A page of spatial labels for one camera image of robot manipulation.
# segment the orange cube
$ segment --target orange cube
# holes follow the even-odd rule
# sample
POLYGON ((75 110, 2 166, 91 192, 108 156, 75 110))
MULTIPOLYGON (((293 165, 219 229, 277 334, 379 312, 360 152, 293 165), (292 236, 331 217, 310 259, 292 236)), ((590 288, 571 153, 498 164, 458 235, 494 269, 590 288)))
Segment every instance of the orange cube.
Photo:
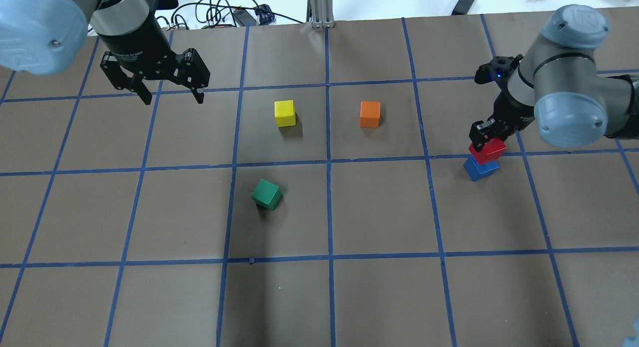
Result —
POLYGON ((360 108, 360 127, 378 128, 381 120, 381 103, 379 101, 362 101, 360 108))

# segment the green cube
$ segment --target green cube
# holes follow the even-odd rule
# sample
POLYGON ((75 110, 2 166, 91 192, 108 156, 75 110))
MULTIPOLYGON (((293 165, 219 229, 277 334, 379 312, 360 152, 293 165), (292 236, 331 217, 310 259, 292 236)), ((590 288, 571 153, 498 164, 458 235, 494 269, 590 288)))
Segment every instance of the green cube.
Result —
POLYGON ((251 197, 253 197, 253 200, 258 206, 273 211, 278 205, 279 199, 282 197, 282 191, 278 185, 261 179, 251 197))

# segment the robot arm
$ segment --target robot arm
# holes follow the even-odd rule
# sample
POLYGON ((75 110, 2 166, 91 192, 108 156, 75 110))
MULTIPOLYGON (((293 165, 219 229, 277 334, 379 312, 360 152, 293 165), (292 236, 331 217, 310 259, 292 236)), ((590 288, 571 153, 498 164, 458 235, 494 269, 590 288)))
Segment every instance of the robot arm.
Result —
POLYGON ((0 65, 33 74, 62 72, 84 44, 90 21, 110 50, 100 67, 114 88, 150 104, 142 81, 168 79, 204 101, 210 71, 195 49, 171 50, 146 0, 0 1, 8 2, 0 6, 0 65))
POLYGON ((475 82, 496 81, 502 92, 488 121, 470 129, 473 156, 495 160, 486 156, 492 150, 483 151, 484 146, 495 138, 506 140, 535 119, 542 139, 557 147, 585 146, 602 136, 639 137, 639 76, 597 74, 594 49, 608 32, 597 10, 564 6, 525 57, 498 56, 480 66, 475 82))

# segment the blue cube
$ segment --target blue cube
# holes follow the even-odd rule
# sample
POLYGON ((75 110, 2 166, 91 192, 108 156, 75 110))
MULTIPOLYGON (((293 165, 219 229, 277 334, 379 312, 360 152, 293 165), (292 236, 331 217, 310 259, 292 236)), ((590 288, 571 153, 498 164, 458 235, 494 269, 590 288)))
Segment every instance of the blue cube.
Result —
POLYGON ((473 181, 478 181, 494 174, 495 171, 499 169, 499 164, 497 163, 497 161, 490 161, 485 165, 479 165, 479 163, 477 163, 477 160, 470 156, 464 163, 464 169, 466 169, 466 172, 468 172, 468 176, 470 176, 470 179, 472 179, 473 181))

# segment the yellow cube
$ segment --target yellow cube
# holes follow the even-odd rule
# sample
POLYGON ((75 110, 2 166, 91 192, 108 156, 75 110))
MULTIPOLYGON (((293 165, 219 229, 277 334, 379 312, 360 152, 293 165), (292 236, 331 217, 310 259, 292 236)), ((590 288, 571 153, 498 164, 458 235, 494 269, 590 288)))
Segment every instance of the yellow cube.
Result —
POLYGON ((295 126, 295 106, 293 100, 276 101, 276 124, 283 128, 295 126))

